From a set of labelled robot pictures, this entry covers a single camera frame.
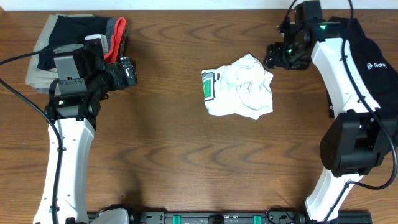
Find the white printed t-shirt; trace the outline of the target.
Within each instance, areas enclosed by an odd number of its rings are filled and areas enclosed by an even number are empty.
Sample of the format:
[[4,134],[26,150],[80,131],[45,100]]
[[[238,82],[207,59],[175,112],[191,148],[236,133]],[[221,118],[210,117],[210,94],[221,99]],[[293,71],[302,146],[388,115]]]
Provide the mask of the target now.
[[238,114],[259,119],[273,112],[273,74],[253,55],[201,72],[204,104],[213,116]]

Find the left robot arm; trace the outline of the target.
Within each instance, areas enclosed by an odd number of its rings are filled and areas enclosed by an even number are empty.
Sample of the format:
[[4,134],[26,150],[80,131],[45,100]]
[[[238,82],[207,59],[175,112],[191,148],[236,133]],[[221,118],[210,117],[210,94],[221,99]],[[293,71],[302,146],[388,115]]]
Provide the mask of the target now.
[[49,86],[49,160],[34,223],[89,223],[86,209],[88,155],[96,118],[108,93],[137,85],[136,63],[127,57],[108,63],[99,41],[53,51],[58,73]]

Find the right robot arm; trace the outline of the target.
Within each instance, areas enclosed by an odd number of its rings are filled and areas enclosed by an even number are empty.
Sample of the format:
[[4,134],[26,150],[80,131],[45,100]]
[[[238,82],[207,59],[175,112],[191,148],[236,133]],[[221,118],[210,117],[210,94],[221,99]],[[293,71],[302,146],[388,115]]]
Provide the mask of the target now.
[[282,42],[267,48],[264,66],[320,72],[333,123],[320,142],[323,164],[313,192],[300,212],[267,214],[270,223],[371,223],[368,213],[340,212],[354,186],[382,164],[386,154],[397,155],[392,132],[395,116],[384,111],[367,89],[354,62],[349,25],[324,20],[319,1],[293,2],[278,26]]

